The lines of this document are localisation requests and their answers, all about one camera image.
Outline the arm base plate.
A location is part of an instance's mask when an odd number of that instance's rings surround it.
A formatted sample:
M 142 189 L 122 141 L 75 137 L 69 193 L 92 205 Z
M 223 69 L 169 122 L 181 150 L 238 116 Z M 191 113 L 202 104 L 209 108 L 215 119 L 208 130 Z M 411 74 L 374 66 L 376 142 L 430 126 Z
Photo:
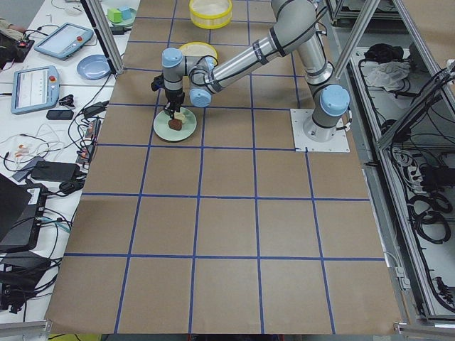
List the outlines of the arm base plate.
M 313 109 L 290 109 L 291 126 L 294 136 L 294 149 L 300 152 L 314 153 L 349 153 L 350 148 L 343 119 L 340 118 L 327 141 L 315 141 L 311 139 L 305 130 L 305 124 L 311 120 Z

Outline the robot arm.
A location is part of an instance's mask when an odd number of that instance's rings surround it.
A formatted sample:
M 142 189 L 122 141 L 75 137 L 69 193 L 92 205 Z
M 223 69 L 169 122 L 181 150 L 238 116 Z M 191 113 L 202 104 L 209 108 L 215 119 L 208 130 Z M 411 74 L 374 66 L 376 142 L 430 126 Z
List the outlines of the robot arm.
M 315 109 L 304 122 L 304 133 L 316 142 L 330 141 L 338 121 L 348 111 L 348 91 L 333 81 L 334 66 L 328 61 L 316 25 L 327 9 L 316 9 L 311 1 L 272 1 L 276 18 L 268 34 L 240 54 L 221 64 L 209 58 L 184 56 L 177 48 L 162 52 L 162 73 L 151 83 L 153 91 L 163 89 L 164 111 L 172 117 L 185 99 L 183 78 L 190 82 L 189 96 L 196 107 L 207 107 L 219 93 L 273 59 L 296 51 L 306 72 Z

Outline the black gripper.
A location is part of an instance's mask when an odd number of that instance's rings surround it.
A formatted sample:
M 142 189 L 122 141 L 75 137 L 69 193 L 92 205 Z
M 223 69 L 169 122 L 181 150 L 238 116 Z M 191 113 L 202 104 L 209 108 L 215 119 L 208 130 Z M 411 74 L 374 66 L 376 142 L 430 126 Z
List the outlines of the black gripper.
M 158 91 L 159 89 L 164 89 L 167 103 L 164 106 L 164 110 L 168 111 L 169 117 L 175 119 L 175 113 L 180 114 L 181 105 L 185 99 L 185 92 L 183 89 L 179 90 L 169 90 L 165 86 L 165 79 L 163 75 L 156 76 L 151 83 L 151 90 L 153 92 Z

